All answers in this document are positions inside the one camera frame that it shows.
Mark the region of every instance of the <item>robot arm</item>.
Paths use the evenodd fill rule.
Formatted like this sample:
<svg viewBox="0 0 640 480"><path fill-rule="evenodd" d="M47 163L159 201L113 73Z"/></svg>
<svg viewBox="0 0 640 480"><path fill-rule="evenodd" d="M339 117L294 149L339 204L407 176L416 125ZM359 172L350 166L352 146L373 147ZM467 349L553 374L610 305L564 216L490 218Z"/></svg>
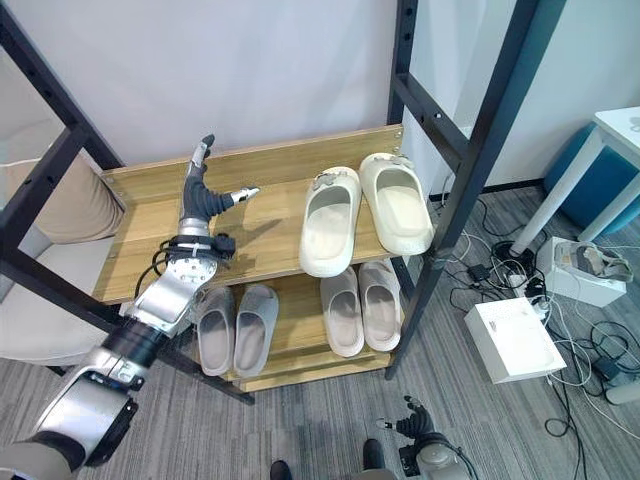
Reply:
<svg viewBox="0 0 640 480"><path fill-rule="evenodd" d="M0 480L72 478L82 466L105 463L122 441L138 409L130 392L143 386L160 348L184 326L196 293L235 253L232 238L210 236L209 221L259 192L206 188L204 159L213 141L203 138L189 162L178 235L162 250L165 271L137 296L124 324L65 375L33 435L0 453Z"/></svg>
<svg viewBox="0 0 640 480"><path fill-rule="evenodd" d="M419 400L405 396L413 413L393 422L379 419L379 428L395 430L414 440L399 450L402 469L407 477L423 475L429 480L477 480L478 474L462 449L453 446L447 437L434 430L429 412Z"/></svg>

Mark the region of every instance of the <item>white table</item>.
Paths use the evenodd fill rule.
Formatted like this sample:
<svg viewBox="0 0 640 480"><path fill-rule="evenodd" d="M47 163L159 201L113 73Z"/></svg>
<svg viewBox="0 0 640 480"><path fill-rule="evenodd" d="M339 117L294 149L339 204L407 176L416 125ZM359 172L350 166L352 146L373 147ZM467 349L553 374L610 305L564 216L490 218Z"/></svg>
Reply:
<svg viewBox="0 0 640 480"><path fill-rule="evenodd" d="M598 112L593 120L596 122L596 128L587 137L558 183L520 233L511 247L512 255L520 255L540 233L542 227L562 205L605 145L613 148L640 170L640 107ZM581 242L593 240L638 195L640 195L640 172L578 236L578 240Z"/></svg>

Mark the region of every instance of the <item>gray carpet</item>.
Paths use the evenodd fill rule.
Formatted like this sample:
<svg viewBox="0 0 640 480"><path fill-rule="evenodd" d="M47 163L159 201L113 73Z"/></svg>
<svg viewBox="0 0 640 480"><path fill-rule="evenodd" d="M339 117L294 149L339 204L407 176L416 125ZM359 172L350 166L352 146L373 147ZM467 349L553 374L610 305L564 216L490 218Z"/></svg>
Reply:
<svg viewBox="0 0 640 480"><path fill-rule="evenodd" d="M535 188L483 195L490 207L488 225L511 229L526 222L542 194ZM467 231L496 241L480 228L476 206ZM547 226L550 233L571 238L575 227L561 215ZM638 243L640 221L601 243ZM466 240L456 252L461 254ZM623 251L640 271L640 250ZM487 264L487 252L474 241L467 262ZM455 272L461 267L450 264ZM135 425L111 461L85 470L82 479L262 479L269 465L285 459L297 479L346 479L357 472L362 444L368 437L384 446L389 467L400 475L397 448L407 442L377 430L376 418L404 417L402 395L420 398L438 429L461 445L482 479L570 479L576 441L549 436L544 421L562 410L544 379L492 385L463 321L449 305L455 281L442 277L409 354L393 381L382 371L279 388L256 395L254 407L243 406L190 378L157 364L137 395ZM457 303L471 308L477 297L457 292ZM585 325L562 301L569 328L584 335ZM640 282L605 309L580 305L592 321L613 319L640 335ZM0 360L0 446L24 438L44 396L57 381L48 370ZM599 416L577 389L569 395L587 453L591 479L640 478L640 441ZM609 407L596 404L634 432L640 432L640 404Z"/></svg>

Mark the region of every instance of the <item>black shoe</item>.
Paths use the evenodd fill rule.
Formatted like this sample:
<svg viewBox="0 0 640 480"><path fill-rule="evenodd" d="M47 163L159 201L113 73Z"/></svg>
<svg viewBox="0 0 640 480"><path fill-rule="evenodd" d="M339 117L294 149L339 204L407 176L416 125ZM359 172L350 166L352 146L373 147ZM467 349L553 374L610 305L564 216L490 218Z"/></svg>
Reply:
<svg viewBox="0 0 640 480"><path fill-rule="evenodd" d="M271 472L269 473L271 480L293 480L289 465L284 460L278 460L271 464Z"/></svg>
<svg viewBox="0 0 640 480"><path fill-rule="evenodd" d="M382 445L375 438L370 438L364 442L362 449L362 464L365 470L374 468L384 468L384 453Z"/></svg>

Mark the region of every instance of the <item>white slipper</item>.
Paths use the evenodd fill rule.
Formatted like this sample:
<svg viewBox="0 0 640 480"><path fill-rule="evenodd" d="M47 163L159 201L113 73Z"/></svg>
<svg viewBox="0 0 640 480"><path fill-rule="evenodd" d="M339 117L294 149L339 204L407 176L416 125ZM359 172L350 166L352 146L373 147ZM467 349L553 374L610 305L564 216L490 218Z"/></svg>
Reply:
<svg viewBox="0 0 640 480"><path fill-rule="evenodd" d="M335 277L353 257L360 181L348 167L318 175L307 192L300 238L300 267L313 277Z"/></svg>
<svg viewBox="0 0 640 480"><path fill-rule="evenodd" d="M267 363L278 318L278 295L266 285L247 288L236 321L233 368L244 378L259 374Z"/></svg>
<svg viewBox="0 0 640 480"><path fill-rule="evenodd" d="M374 153L360 164L360 181L382 246L396 255L426 252L434 231L413 164Z"/></svg>
<svg viewBox="0 0 640 480"><path fill-rule="evenodd" d="M324 327L329 346L338 355L352 357L364 346L358 279L353 268L320 281Z"/></svg>
<svg viewBox="0 0 640 480"><path fill-rule="evenodd" d="M389 260L367 262L358 272L364 338L374 350L388 352L400 342L400 283Z"/></svg>
<svg viewBox="0 0 640 480"><path fill-rule="evenodd" d="M231 368L236 341L231 289L215 288L202 302L196 314L200 365L205 375L222 375Z"/></svg>

